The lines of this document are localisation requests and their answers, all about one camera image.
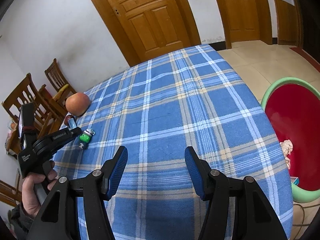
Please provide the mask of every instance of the toy figurine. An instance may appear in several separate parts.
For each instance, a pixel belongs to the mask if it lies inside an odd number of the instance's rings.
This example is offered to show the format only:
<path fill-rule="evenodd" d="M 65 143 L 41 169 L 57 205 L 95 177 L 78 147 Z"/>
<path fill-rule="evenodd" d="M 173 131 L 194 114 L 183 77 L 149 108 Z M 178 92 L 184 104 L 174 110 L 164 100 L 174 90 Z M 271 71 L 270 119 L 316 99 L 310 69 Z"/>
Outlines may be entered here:
<path fill-rule="evenodd" d="M 80 139 L 80 144 L 79 144 L 79 148 L 85 150 L 88 148 L 88 144 L 91 140 L 91 137 L 93 135 L 95 135 L 95 131 L 91 128 L 88 128 L 87 130 L 83 131 L 82 135 L 80 135 L 79 139 Z"/>

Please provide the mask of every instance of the door panel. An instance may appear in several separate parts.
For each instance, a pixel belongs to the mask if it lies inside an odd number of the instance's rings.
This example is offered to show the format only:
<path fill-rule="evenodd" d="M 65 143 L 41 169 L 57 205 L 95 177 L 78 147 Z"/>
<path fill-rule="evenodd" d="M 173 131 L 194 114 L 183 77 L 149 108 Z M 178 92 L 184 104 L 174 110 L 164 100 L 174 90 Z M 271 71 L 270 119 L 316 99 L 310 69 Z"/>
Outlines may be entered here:
<path fill-rule="evenodd" d="M 223 0 L 230 28 L 230 40 L 251 41 L 260 38 L 255 0 Z"/>
<path fill-rule="evenodd" d="M 108 0 L 142 61 L 190 46 L 175 0 Z"/>

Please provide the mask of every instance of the blue plaid tablecloth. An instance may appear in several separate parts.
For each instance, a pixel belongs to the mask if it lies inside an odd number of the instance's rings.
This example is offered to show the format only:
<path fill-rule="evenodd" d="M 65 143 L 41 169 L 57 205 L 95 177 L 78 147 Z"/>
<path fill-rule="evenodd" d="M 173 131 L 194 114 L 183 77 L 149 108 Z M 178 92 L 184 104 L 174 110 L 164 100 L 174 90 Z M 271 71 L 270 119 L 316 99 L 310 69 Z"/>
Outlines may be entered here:
<path fill-rule="evenodd" d="M 255 177 L 289 238 L 291 183 L 277 137 L 249 88 L 209 45 L 149 60 L 86 94 L 92 103 L 76 123 L 96 135 L 87 150 L 80 150 L 76 139 L 54 160 L 60 176 L 76 179 L 99 169 L 120 145 L 127 147 L 118 191 L 106 202 L 116 239 L 198 238 L 206 203 L 192 186 L 187 146 L 226 176 Z M 87 239 L 82 198 L 78 208 L 81 236 Z M 232 234 L 229 217 L 226 239 Z"/>

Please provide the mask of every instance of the silver screw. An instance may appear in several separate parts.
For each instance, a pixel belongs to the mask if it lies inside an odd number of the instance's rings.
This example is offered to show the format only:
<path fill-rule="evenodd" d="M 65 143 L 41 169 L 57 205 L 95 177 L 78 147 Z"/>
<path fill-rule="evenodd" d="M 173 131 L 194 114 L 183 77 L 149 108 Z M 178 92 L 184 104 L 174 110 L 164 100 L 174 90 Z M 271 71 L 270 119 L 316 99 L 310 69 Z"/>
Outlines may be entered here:
<path fill-rule="evenodd" d="M 60 183 L 65 183 L 67 181 L 67 177 L 61 177 L 60 179 L 59 179 L 59 182 Z"/>
<path fill-rule="evenodd" d="M 245 177 L 245 180 L 246 180 L 247 182 L 250 182 L 250 183 L 254 182 L 254 178 L 251 177 L 251 176 L 246 176 L 246 177 Z"/>
<path fill-rule="evenodd" d="M 95 170 L 95 171 L 92 172 L 92 175 L 95 176 L 95 177 L 99 176 L 100 174 L 101 174 L 100 170 Z"/>
<path fill-rule="evenodd" d="M 211 170 L 211 171 L 210 171 L 210 174 L 211 174 L 212 176 L 218 176 L 218 175 L 220 174 L 220 172 L 219 172 L 218 170 Z"/>

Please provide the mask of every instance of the chair backrest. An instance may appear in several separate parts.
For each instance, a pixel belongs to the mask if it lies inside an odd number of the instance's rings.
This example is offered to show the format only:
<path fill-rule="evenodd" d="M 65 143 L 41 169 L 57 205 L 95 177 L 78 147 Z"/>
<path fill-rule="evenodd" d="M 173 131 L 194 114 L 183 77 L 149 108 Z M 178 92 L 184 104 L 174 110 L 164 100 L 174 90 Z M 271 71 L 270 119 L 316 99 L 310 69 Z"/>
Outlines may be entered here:
<path fill-rule="evenodd" d="M 50 123 L 50 119 L 59 119 L 58 115 L 49 107 L 47 102 L 40 96 L 32 82 L 31 74 L 20 82 L 11 94 L 2 102 L 2 106 L 11 116 L 13 121 L 18 123 L 19 112 L 22 104 L 33 102 L 35 105 L 35 127 L 41 131 Z"/>
<path fill-rule="evenodd" d="M 56 58 L 53 60 L 50 67 L 44 71 L 44 73 L 47 76 L 47 78 L 49 79 L 51 85 L 54 87 L 54 89 L 57 92 L 59 92 L 59 90 L 64 85 L 69 84 L 69 82 L 66 80 L 66 78 L 62 74 L 62 72 L 58 66 Z M 75 94 L 76 91 L 73 89 L 73 87 L 71 87 L 70 84 L 69 84 L 69 86 L 70 86 L 70 90 Z"/>

